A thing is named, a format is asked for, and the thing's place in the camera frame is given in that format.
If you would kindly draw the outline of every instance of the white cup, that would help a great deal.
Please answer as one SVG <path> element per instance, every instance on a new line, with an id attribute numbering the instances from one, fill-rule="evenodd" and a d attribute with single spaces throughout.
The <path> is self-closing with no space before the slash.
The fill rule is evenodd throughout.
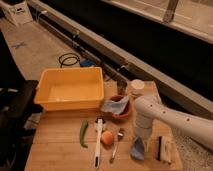
<path id="1" fill-rule="evenodd" d="M 132 88 L 131 93 L 134 96 L 140 96 L 141 93 L 142 93 L 142 90 L 145 86 L 144 82 L 142 80 L 139 80 L 139 79 L 132 80 L 130 85 L 131 85 L 131 88 Z"/>

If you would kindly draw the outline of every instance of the green chili pepper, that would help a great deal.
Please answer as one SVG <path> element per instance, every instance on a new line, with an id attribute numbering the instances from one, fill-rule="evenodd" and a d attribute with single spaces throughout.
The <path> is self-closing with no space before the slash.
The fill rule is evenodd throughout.
<path id="1" fill-rule="evenodd" d="M 84 143 L 84 135 L 85 135 L 87 127 L 88 127 L 88 121 L 84 120 L 81 124 L 80 136 L 79 136 L 80 144 L 84 148 L 88 148 L 88 146 Z"/>

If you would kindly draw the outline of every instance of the red object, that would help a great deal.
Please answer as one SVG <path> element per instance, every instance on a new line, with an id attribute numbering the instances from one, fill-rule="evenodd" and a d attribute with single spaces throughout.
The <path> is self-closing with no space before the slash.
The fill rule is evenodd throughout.
<path id="1" fill-rule="evenodd" d="M 111 97 L 110 100 L 118 102 L 123 97 L 124 97 L 124 95 L 116 95 L 116 96 Z M 130 101 L 128 101 L 124 111 L 120 115 L 115 115 L 115 114 L 112 113 L 112 117 L 114 117 L 114 118 L 125 118 L 125 117 L 129 116 L 131 112 L 132 112 L 132 105 L 131 105 Z"/>

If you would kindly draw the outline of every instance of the yellow plastic bin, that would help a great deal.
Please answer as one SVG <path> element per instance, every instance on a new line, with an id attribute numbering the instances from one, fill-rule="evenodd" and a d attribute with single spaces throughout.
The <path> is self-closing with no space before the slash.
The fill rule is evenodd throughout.
<path id="1" fill-rule="evenodd" d="M 85 67 L 44 70 L 34 101 L 53 111 L 98 108 L 103 99 L 102 69 Z"/>

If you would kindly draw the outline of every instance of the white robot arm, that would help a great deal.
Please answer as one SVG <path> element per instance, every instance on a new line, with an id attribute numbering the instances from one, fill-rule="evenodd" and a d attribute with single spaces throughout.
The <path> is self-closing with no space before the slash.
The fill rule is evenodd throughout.
<path id="1" fill-rule="evenodd" d="M 134 106 L 137 113 L 150 119 L 147 123 L 152 124 L 153 119 L 163 121 L 213 150 L 213 121 L 170 109 L 145 96 L 138 97 Z"/>

